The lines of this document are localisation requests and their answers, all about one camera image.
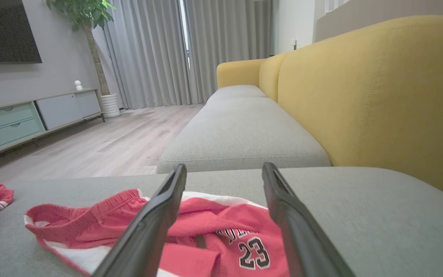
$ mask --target green foliage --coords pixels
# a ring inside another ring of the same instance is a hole
[[[72,23],[72,30],[76,32],[84,25],[95,28],[97,25],[104,27],[106,21],[114,21],[107,12],[109,7],[116,9],[106,0],[46,0],[47,7],[55,7],[66,14]]]

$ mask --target black television screen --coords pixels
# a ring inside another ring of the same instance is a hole
[[[42,63],[22,0],[0,0],[0,63]]]

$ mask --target green drawer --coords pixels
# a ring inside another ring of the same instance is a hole
[[[38,132],[40,128],[35,118],[0,128],[0,145]]]
[[[32,118],[33,113],[28,103],[0,109],[0,126],[11,124],[23,119]]]

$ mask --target tree trunk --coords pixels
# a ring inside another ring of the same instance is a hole
[[[95,70],[97,70],[100,91],[102,91],[102,95],[109,95],[109,86],[107,86],[107,80],[105,80],[105,74],[103,73],[102,63],[100,62],[100,56],[98,55],[97,45],[95,44],[95,39],[93,38],[92,29],[88,24],[85,23],[83,25],[83,30],[87,36],[88,46],[90,47],[93,63],[95,64]]]

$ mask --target gray sofa cushion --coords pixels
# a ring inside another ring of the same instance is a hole
[[[157,173],[330,166],[321,145],[269,98],[209,102],[165,149]]]
[[[220,88],[206,101],[206,103],[220,100],[244,98],[244,97],[267,97],[260,88],[253,85],[237,85]]]
[[[399,172],[373,168],[282,169],[357,277],[442,276],[443,193]],[[166,175],[14,181],[0,211],[0,276],[82,277],[23,226],[42,203],[90,207],[119,191],[151,197]],[[186,191],[242,197],[266,206],[261,170],[189,173]]]

